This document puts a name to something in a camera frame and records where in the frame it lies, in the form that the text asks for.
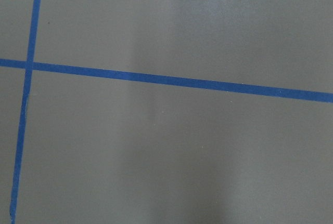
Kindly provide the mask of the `brown paper table mat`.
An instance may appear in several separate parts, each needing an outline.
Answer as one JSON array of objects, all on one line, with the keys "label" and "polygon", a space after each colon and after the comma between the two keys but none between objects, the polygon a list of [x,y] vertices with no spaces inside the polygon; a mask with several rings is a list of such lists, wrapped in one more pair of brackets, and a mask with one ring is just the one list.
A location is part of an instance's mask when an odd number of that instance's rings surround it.
[{"label": "brown paper table mat", "polygon": [[[332,0],[1,0],[1,223],[332,223]],[[284,94],[314,91],[314,100]]]}]

